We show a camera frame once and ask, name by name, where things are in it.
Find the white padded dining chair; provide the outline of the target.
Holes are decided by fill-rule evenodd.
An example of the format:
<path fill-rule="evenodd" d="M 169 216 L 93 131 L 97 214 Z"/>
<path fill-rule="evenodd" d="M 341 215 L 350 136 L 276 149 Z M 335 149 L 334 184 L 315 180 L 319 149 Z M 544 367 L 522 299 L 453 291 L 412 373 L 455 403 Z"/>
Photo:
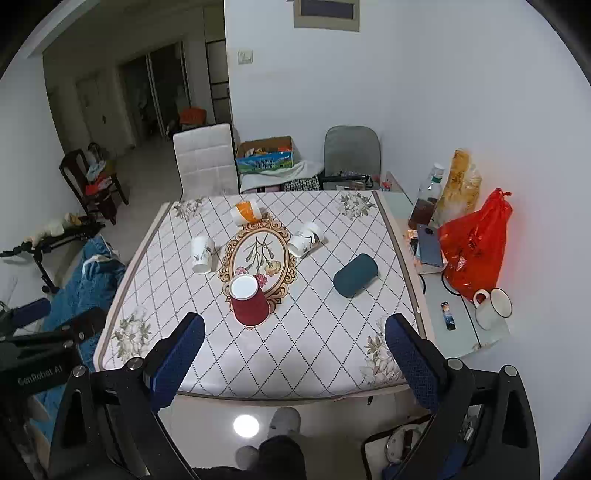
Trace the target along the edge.
<path fill-rule="evenodd" d="M 216 124 L 173 136 L 182 200 L 238 193 L 231 128 Z"/>

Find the red corrugated paper cup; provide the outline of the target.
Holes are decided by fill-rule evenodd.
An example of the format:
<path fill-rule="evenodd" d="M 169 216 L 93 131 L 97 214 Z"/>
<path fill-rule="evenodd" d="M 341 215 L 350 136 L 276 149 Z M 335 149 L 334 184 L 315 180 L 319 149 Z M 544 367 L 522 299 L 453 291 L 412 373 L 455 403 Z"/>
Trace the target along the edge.
<path fill-rule="evenodd" d="M 245 327 L 256 327 L 270 314 L 266 296 L 255 276 L 237 275 L 228 287 L 230 303 L 236 320 Z"/>

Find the white paper cup bamboo print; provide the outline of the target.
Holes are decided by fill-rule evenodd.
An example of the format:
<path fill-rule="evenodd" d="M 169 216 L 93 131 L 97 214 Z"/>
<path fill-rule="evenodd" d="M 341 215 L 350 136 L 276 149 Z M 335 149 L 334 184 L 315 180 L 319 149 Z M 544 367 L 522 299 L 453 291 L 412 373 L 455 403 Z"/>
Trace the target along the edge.
<path fill-rule="evenodd" d="M 199 235 L 191 239 L 191 267 L 197 274 L 211 272 L 214 255 L 214 242 L 207 235 Z"/>

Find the framed wall panel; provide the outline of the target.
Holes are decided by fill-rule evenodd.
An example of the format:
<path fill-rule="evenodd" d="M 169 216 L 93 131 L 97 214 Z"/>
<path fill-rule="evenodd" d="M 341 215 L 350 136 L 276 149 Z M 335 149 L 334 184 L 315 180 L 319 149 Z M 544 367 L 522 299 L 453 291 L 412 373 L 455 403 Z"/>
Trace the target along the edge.
<path fill-rule="evenodd" d="M 294 1 L 294 28 L 359 32 L 360 17 L 359 1 Z"/>

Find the glass side table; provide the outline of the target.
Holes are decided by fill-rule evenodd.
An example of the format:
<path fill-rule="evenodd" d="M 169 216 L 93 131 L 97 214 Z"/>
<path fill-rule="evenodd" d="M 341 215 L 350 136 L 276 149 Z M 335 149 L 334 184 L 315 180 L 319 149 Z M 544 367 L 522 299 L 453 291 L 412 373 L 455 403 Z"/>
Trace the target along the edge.
<path fill-rule="evenodd" d="M 412 203 L 407 195 L 377 191 L 375 199 L 407 284 L 411 311 L 420 335 L 432 341 L 446 357 L 464 357 L 507 338 L 510 330 L 504 320 L 491 330 L 482 329 L 473 303 L 452 289 L 441 272 L 423 274 L 418 270 L 408 239 L 407 217 Z M 456 323 L 454 331 L 446 328 L 442 302 L 448 302 L 451 307 Z"/>

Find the plastic bottle brown liquid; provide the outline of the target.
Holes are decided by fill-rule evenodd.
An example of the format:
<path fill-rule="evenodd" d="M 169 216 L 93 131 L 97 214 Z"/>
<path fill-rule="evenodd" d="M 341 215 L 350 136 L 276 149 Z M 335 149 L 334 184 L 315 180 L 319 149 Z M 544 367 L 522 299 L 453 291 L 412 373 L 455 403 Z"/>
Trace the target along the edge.
<path fill-rule="evenodd" d="M 429 177 L 421 184 L 417 201 L 408 220 L 408 226 L 417 230 L 419 225 L 429 225 L 443 192 L 442 180 L 445 168 L 434 164 Z"/>

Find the white light switch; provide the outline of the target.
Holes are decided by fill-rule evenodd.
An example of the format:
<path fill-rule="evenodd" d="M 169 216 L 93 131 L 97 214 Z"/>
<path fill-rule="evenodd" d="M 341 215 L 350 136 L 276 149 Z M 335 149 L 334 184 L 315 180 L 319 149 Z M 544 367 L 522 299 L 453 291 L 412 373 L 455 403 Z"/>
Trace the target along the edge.
<path fill-rule="evenodd" d="M 240 51 L 238 51 L 238 64 L 239 65 L 252 64 L 252 61 L 253 61 L 253 52 L 252 52 L 252 50 L 240 50 Z"/>

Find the grey cushioned chair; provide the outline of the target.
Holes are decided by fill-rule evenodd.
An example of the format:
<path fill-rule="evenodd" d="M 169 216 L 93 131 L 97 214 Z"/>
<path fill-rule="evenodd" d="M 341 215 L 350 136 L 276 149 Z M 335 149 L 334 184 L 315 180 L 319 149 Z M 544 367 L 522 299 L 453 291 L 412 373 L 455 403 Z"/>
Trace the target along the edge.
<path fill-rule="evenodd" d="M 338 125 L 325 133 L 322 190 L 374 190 L 379 187 L 382 153 L 379 137 L 366 126 Z"/>

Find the black tripod stand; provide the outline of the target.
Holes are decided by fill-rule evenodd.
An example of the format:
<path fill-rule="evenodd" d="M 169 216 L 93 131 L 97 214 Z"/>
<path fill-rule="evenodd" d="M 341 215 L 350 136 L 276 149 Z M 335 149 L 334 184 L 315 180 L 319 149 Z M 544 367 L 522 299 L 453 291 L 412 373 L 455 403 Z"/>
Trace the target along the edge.
<path fill-rule="evenodd" d="M 30 255 L 41 273 L 42 292 L 56 294 L 59 287 L 53 283 L 43 266 L 44 255 L 75 241 L 87 241 L 96 236 L 104 227 L 105 224 L 96 220 L 92 215 L 77 216 L 66 213 L 63 218 L 50 221 L 13 249 L 3 250 L 1 258 L 8 259 L 22 254 Z"/>

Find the red plastic bag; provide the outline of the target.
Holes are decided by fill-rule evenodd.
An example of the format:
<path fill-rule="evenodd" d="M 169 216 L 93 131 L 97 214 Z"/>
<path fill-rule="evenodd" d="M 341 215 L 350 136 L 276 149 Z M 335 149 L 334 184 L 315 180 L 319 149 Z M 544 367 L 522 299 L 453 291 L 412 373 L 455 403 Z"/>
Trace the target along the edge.
<path fill-rule="evenodd" d="M 473 213 L 445 223 L 439 229 L 443 255 L 448 261 L 444 276 L 461 296 L 472 300 L 478 290 L 497 286 L 513 208 L 512 193 L 496 188 Z"/>

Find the small dark lighter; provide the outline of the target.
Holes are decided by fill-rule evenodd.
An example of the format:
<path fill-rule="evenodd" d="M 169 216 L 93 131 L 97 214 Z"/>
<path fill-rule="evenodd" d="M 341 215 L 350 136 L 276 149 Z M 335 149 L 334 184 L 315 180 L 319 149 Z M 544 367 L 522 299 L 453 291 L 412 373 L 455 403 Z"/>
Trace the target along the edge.
<path fill-rule="evenodd" d="M 447 330 L 454 331 L 456 329 L 456 323 L 449 303 L 442 302 L 441 310 Z"/>

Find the cardboard box with snacks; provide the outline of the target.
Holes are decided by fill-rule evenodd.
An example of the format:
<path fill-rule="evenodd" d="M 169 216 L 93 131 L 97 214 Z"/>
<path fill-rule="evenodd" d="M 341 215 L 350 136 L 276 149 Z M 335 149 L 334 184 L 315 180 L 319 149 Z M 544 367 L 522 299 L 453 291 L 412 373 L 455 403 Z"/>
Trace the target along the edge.
<path fill-rule="evenodd" d="M 290 136 L 246 141 L 236 152 L 239 174 L 276 171 L 294 166 L 293 141 Z"/>

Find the black wooden chair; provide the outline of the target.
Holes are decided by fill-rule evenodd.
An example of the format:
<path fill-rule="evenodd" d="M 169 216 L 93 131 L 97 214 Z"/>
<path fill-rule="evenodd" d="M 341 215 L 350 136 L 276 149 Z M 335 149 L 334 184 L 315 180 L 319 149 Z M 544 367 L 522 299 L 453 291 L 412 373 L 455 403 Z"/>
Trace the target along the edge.
<path fill-rule="evenodd" d="M 100 215 L 112 225 L 117 223 L 117 204 L 113 195 L 117 194 L 124 205 L 129 202 L 115 163 L 107 158 L 104 148 L 91 141 L 85 150 L 66 153 L 59 171 L 87 215 Z"/>

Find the orange and white paper cup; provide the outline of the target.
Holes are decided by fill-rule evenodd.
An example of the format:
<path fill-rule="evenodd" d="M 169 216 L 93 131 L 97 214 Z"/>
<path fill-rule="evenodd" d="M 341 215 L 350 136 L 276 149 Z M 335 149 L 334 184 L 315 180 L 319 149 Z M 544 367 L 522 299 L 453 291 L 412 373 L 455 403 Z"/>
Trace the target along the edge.
<path fill-rule="evenodd" d="M 262 211 L 256 200 L 238 202 L 230 211 L 232 221 L 236 226 L 245 226 L 263 219 Z"/>

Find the clear bag of food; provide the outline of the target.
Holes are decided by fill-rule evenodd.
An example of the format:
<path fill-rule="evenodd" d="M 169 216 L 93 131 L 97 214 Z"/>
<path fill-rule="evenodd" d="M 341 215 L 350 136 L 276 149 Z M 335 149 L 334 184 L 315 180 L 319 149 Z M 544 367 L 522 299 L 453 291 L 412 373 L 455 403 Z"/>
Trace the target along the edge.
<path fill-rule="evenodd" d="M 435 220 L 439 225 L 463 217 L 475 210 L 480 196 L 482 176 L 469 151 L 458 149 L 438 203 Z"/>

